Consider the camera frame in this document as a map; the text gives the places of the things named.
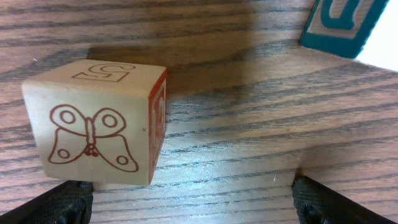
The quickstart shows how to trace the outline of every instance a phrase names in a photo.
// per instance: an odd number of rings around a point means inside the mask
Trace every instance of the butterfly wing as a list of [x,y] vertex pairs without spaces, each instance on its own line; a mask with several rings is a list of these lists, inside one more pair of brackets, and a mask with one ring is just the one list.
[[77,160],[86,146],[86,138],[72,134],[62,128],[55,131],[54,147],[49,155],[53,164],[67,164]]
[[114,109],[103,108],[93,116],[93,120],[100,156],[119,170],[136,172],[138,164],[131,155],[126,138],[118,134],[126,128],[123,115]]
[[80,136],[86,136],[83,114],[72,105],[58,105],[50,111],[50,120],[59,128]]
[[109,138],[97,138],[99,155],[111,166],[125,172],[138,171],[138,164],[132,157],[126,138],[120,134]]

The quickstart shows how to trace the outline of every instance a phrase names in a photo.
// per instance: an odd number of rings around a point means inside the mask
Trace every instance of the wooden tabletop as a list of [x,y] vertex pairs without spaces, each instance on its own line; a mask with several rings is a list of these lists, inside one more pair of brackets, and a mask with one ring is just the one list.
[[92,223],[298,223],[295,170],[398,222],[398,75],[299,45],[314,0],[2,0],[0,214],[44,175],[21,82],[83,58],[169,69],[148,187],[95,184]]

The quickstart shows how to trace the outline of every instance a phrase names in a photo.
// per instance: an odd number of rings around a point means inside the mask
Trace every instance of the black plastic part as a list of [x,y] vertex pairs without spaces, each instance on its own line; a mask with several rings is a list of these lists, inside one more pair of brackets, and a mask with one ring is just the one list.
[[396,224],[307,176],[297,175],[292,188],[301,224]]
[[2,224],[86,224],[90,222],[93,184],[66,181],[0,216]]

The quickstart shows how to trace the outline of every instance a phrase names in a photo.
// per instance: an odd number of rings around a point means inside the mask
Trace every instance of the butterfly drawing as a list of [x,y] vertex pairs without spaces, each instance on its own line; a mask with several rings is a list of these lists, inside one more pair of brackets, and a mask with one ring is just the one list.
[[58,128],[49,162],[68,164],[81,156],[92,156],[121,171],[138,171],[126,138],[119,134],[126,128],[126,120],[116,110],[102,108],[86,117],[76,107],[64,104],[50,111],[50,120]]

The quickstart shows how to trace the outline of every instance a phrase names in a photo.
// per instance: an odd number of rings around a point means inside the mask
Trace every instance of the alphabet block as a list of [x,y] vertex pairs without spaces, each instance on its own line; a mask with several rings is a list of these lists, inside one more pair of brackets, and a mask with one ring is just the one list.
[[398,71],[398,1],[316,0],[301,44]]
[[47,176],[149,185],[165,134],[165,67],[80,60],[22,84]]

